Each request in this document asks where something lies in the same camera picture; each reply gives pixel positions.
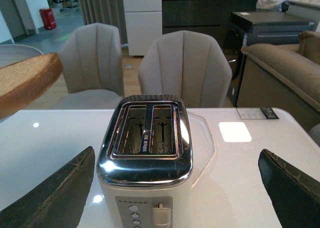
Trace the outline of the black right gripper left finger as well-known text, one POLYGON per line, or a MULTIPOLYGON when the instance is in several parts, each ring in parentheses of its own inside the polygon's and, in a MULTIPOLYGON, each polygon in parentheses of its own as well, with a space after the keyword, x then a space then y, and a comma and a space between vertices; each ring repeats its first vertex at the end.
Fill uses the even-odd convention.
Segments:
POLYGON ((26 195, 1 210, 2 228, 76 228, 94 178, 89 146, 26 195))

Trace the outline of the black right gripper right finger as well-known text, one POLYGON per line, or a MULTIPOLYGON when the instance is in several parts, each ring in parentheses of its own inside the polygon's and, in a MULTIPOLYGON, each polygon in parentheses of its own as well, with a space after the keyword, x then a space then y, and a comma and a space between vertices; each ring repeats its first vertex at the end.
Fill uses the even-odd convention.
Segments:
POLYGON ((283 228, 320 226, 320 182, 273 152, 263 149, 258 168, 283 228))

